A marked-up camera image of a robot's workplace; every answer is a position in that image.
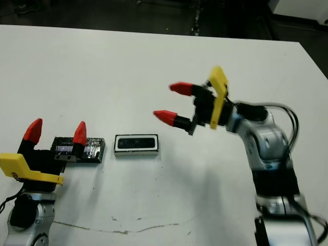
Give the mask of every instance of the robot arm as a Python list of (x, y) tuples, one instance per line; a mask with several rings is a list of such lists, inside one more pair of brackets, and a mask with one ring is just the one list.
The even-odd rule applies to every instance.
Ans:
[(42, 119), (37, 119), (27, 129), (18, 153), (0, 154), (0, 167), (6, 176), (22, 182), (21, 190), (1, 204), (16, 198), (8, 217), (8, 236), (5, 246), (47, 246), (49, 230), (55, 217), (53, 193), (56, 185), (62, 185), (67, 162), (76, 162), (83, 154), (87, 142), (86, 125), (82, 121), (75, 131), (72, 155), (60, 158), (50, 150), (35, 150), (42, 130)]
[[(208, 90), (208, 86), (213, 86), (217, 97)], [(203, 86), (187, 83), (170, 86), (179, 94), (195, 96), (192, 120), (165, 110), (154, 111), (154, 114), (190, 135), (196, 125), (210, 124), (212, 129), (217, 125), (225, 126), (228, 132), (240, 136), (253, 175), (256, 207), (261, 214), (255, 219), (258, 245), (318, 245), (325, 239), (326, 229), (317, 240), (310, 218), (318, 217), (307, 212), (290, 156), (290, 143), (295, 141), (297, 134), (289, 142), (264, 106), (232, 103), (227, 98), (227, 86), (222, 69), (215, 67)], [(321, 220), (319, 223), (327, 227), (326, 222)]]

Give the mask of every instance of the white table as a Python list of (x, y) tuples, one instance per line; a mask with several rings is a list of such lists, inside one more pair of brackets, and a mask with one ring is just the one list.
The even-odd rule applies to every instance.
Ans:
[[(299, 186), (310, 211), (328, 218), (328, 81), (299, 43), (21, 26), (0, 26), (0, 37), (0, 152), (16, 152), (38, 117), (40, 149), (72, 136), (81, 120), (107, 144), (101, 164), (67, 166), (55, 221), (76, 227), (54, 223), (50, 246), (255, 244), (255, 189), (241, 139), (208, 127), (190, 137), (152, 113), (191, 117), (192, 99), (168, 85), (203, 83), (214, 65), (232, 100), (297, 112)], [(274, 115), (289, 134), (288, 118)], [(115, 134), (133, 133), (159, 134), (160, 154), (115, 158)], [(20, 186), (0, 173), (0, 200)], [(10, 204), (0, 215), (1, 245)]]

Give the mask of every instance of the table surface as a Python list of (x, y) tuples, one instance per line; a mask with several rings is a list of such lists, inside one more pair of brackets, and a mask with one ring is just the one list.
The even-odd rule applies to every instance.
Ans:
[[(299, 43), (21, 26), (0, 26), (0, 36), (0, 152), (16, 152), (39, 117), (40, 149), (72, 136), (81, 120), (89, 137), (106, 140), (101, 164), (68, 164), (62, 174), (51, 246), (255, 244), (255, 189), (241, 139), (209, 127), (190, 137), (152, 113), (191, 117), (192, 98), (168, 85), (201, 84), (214, 65), (232, 100), (296, 111), (299, 186), (309, 210), (328, 218), (328, 81)], [(289, 134), (288, 117), (274, 116)], [(140, 133), (159, 135), (158, 156), (114, 157), (115, 134)], [(0, 200), (20, 186), (0, 173)], [(1, 245), (12, 206), (0, 216)]]

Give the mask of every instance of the dark floor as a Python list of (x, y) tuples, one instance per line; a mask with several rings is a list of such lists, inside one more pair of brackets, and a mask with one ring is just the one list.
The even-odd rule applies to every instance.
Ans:
[[(142, 0), (136, 5), (136, 0), (57, 0), (52, 5), (42, 0), (41, 10), (17, 15), (12, 0), (0, 0), (0, 24), (191, 35), (197, 0), (184, 1)], [(233, 0), (202, 1), (200, 36), (300, 42), (328, 77), (328, 31), (271, 17), (268, 21), (268, 15), (254, 11), (254, 6), (227, 11), (227, 2)], [(233, 15), (241, 17), (236, 20)]]

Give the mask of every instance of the black cable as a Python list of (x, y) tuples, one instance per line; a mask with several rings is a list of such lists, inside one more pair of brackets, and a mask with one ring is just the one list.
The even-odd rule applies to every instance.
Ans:
[(0, 205), (0, 214), (3, 212), (3, 210), (5, 209), (6, 203), (17, 198), (23, 191), (23, 186), (22, 188), (13, 196), (7, 197), (6, 200), (3, 201), (3, 203), (1, 203)]
[(317, 215), (310, 214), (305, 208), (303, 208), (298, 202), (296, 202), (293, 197), (289, 197), (288, 200), (289, 200), (290, 204), (292, 204), (293, 207), (296, 210), (301, 211), (306, 216), (310, 217), (311, 219), (313, 219), (314, 221), (316, 221), (318, 224), (320, 224), (323, 227), (323, 232), (321, 233), (321, 235), (317, 239), (318, 244), (321, 244), (328, 236), (328, 223), (327, 223), (327, 221), (324, 218), (321, 218)]

